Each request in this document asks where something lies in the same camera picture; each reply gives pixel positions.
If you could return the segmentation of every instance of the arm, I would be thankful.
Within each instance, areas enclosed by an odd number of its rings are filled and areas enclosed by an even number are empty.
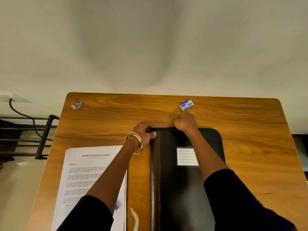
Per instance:
[[[214,152],[198,131],[193,115],[184,111],[174,125],[190,139],[204,179],[204,188],[218,230],[296,230],[254,197],[238,176]]]
[[[152,124],[140,122],[134,128],[144,145],[156,137],[149,133]],[[113,212],[129,161],[140,143],[130,136],[103,174],[83,196],[57,229],[62,230],[110,230]]]

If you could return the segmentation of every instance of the electrical socket plate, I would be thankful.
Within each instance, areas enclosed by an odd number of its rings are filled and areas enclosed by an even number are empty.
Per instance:
[[[13,99],[12,102],[23,102],[23,103],[31,103],[30,101],[15,95],[13,93],[9,93],[9,92],[0,92],[0,101],[3,102],[9,102],[10,99]]]

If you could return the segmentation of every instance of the wood grain surface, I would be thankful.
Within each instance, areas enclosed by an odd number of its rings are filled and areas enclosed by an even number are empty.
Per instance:
[[[27,230],[50,230],[64,153],[70,147],[122,145],[140,121],[170,127],[192,99],[201,128],[221,134],[226,163],[267,208],[308,230],[308,189],[281,104],[269,98],[232,98],[134,94],[69,93],[48,156]],[[82,101],[79,109],[71,105]],[[145,146],[128,170],[127,229],[133,230],[130,208],[139,230],[150,229],[150,155]]]

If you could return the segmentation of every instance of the dark shirt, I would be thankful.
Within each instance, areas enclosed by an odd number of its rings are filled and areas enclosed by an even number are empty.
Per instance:
[[[204,188],[215,218],[215,231],[297,230],[293,223],[263,207],[230,169],[210,175],[204,182]],[[110,230],[112,223],[112,214],[102,201],[92,196],[83,196],[58,231]]]

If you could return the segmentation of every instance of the white document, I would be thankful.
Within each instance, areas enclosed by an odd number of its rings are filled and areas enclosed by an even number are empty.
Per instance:
[[[84,196],[105,171],[122,146],[69,148],[65,158],[56,200],[51,231],[56,231],[79,199]],[[126,230],[126,182],[122,182],[114,211],[111,231]]]
[[[180,148],[177,151],[178,166],[199,166],[196,154],[193,148]]]

